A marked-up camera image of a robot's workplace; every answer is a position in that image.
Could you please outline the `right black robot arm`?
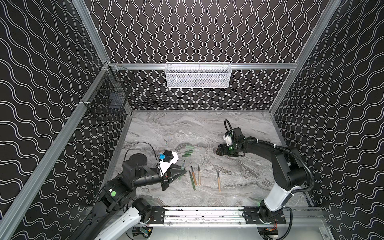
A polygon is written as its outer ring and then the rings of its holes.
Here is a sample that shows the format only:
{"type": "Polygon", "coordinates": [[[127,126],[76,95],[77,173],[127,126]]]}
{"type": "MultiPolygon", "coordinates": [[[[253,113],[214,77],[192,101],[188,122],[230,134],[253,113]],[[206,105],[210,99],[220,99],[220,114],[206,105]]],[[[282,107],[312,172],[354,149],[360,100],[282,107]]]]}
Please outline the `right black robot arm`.
{"type": "Polygon", "coordinates": [[[295,148],[245,137],[240,128],[226,128],[223,139],[226,143],[218,146],[217,155],[237,158],[248,153],[262,157],[272,164],[275,183],[268,196],[260,203],[261,216],[277,215],[291,196],[313,189],[314,176],[295,148]]]}

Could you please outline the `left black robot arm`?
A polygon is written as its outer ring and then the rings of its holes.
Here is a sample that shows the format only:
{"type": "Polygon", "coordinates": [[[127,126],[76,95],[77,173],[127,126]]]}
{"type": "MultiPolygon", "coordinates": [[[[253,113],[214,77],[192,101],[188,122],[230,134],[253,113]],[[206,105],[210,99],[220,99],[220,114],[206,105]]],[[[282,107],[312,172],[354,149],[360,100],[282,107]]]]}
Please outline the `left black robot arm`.
{"type": "Polygon", "coordinates": [[[92,210],[70,239],[96,239],[110,219],[136,197],[137,188],[160,184],[165,191],[173,181],[187,173],[176,165],[178,159],[177,153],[165,151],[160,155],[158,165],[150,168],[146,155],[131,155],[123,161],[123,171],[102,188],[92,210]]]}

